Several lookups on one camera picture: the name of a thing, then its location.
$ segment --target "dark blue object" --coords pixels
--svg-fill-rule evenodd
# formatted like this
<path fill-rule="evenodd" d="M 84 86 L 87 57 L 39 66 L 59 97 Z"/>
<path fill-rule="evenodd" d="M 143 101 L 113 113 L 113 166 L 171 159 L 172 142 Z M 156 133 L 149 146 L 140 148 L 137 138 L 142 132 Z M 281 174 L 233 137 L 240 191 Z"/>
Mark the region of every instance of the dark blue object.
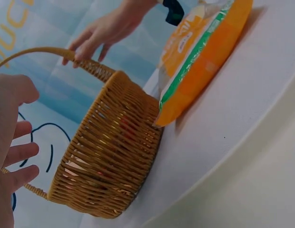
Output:
<path fill-rule="evenodd" d="M 163 0 L 162 3 L 168 8 L 166 22 L 171 25 L 179 25 L 185 15 L 184 9 L 177 0 Z"/>
<path fill-rule="evenodd" d="M 16 208 L 16 194 L 15 193 L 13 193 L 11 195 L 11 206 L 12 206 L 12 211 L 14 211 Z"/>

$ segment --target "wicker basket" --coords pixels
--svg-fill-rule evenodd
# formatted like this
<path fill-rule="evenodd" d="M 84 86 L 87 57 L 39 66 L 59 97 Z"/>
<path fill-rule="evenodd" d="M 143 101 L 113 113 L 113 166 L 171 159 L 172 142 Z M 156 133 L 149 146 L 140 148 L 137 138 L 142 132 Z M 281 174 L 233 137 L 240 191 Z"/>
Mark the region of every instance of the wicker basket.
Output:
<path fill-rule="evenodd" d="M 72 51 L 38 47 L 5 59 L 0 67 L 31 52 L 53 53 L 76 62 Z M 113 219 L 135 198 L 154 161 L 162 135 L 162 129 L 152 126 L 158 101 L 122 71 L 93 60 L 76 63 L 105 86 L 71 140 L 48 193 L 30 184 L 25 187 L 79 212 Z"/>

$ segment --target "finger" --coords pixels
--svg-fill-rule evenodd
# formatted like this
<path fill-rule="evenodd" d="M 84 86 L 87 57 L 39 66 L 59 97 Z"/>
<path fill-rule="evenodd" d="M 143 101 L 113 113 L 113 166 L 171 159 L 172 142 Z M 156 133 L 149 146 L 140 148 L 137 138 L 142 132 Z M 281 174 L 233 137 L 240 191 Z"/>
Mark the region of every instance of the finger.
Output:
<path fill-rule="evenodd" d="M 82 51 L 83 47 L 85 47 L 85 45 L 86 45 L 87 42 L 88 42 L 88 40 L 86 40 L 86 41 L 84 42 L 84 44 L 83 44 L 82 46 L 80 46 L 80 48 L 79 48 L 80 51 L 79 51 L 79 52 Z M 80 59 L 77 59 L 78 57 L 76 56 L 75 59 L 76 59 L 77 61 L 80 61 L 80 60 L 82 60 L 82 59 L 91 59 L 92 56 L 94 55 L 94 52 L 95 52 L 94 49 L 89 50 L 89 51 L 87 51 L 87 52 L 85 53 L 85 56 L 84 56 L 84 57 L 81 57 Z M 73 68 L 78 68 L 78 66 L 79 66 L 79 65 L 78 65 L 77 63 L 73 63 Z"/>
<path fill-rule="evenodd" d="M 39 174 L 39 168 L 36 165 L 31 165 L 24 169 L 4 174 L 4 179 L 8 184 L 10 194 L 16 192 L 24 184 L 35 179 Z"/>
<path fill-rule="evenodd" d="M 112 45 L 111 44 L 105 44 L 103 45 L 103 48 L 101 50 L 101 53 L 100 53 L 100 56 L 99 56 L 99 59 L 98 61 L 99 62 L 102 62 L 106 56 L 106 54 L 108 53 L 108 50 L 110 49 Z"/>
<path fill-rule="evenodd" d="M 38 153 L 39 146 L 34 142 L 24 145 L 11 146 L 4 161 L 3 167 L 7 167 L 25 159 L 34 157 Z"/>
<path fill-rule="evenodd" d="M 16 123 L 13 139 L 20 138 L 32 131 L 31 123 L 28 121 L 19 121 Z"/>
<path fill-rule="evenodd" d="M 39 98 L 39 92 L 32 80 L 25 75 L 5 75 L 8 89 L 14 92 L 17 103 L 30 104 Z"/>
<path fill-rule="evenodd" d="M 98 47 L 103 43 L 103 36 L 97 29 L 92 36 L 86 40 L 80 48 L 80 51 L 76 54 L 76 60 L 90 59 Z"/>
<path fill-rule="evenodd" d="M 69 50 L 75 51 L 80 47 L 87 39 L 92 35 L 92 32 L 89 28 L 85 29 L 79 36 L 76 38 L 69 46 Z M 62 64 L 66 65 L 68 63 L 67 59 L 63 59 Z"/>

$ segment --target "snack bag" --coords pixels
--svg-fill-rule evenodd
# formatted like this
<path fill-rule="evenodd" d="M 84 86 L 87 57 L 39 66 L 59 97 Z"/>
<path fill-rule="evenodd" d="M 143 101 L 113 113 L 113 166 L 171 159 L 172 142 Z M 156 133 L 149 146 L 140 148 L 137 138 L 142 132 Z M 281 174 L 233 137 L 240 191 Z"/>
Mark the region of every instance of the snack bag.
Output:
<path fill-rule="evenodd" d="M 177 119 L 215 76 L 236 44 L 252 5 L 253 0 L 201 2 L 180 22 L 159 63 L 156 126 Z"/>

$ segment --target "human hand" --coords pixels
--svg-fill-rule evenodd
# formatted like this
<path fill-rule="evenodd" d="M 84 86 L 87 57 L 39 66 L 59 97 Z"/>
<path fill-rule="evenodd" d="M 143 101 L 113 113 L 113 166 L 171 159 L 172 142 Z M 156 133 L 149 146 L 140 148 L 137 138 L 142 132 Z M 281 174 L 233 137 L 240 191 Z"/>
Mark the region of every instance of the human hand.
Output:
<path fill-rule="evenodd" d="M 22 75 L 0 75 L 0 170 L 11 164 L 35 156 L 39 147 L 35 143 L 10 147 L 13 139 L 29 134 L 31 124 L 17 122 L 18 107 L 32 103 L 39 97 L 32 81 Z M 14 227 L 11 195 L 39 174 L 37 166 L 3 174 L 0 171 L 0 227 Z"/>
<path fill-rule="evenodd" d="M 76 38 L 69 49 L 76 53 L 76 60 L 91 59 L 103 45 L 98 61 L 102 61 L 109 48 L 130 35 L 141 23 L 144 15 L 157 4 L 157 0 L 124 0 L 120 7 L 95 20 Z"/>

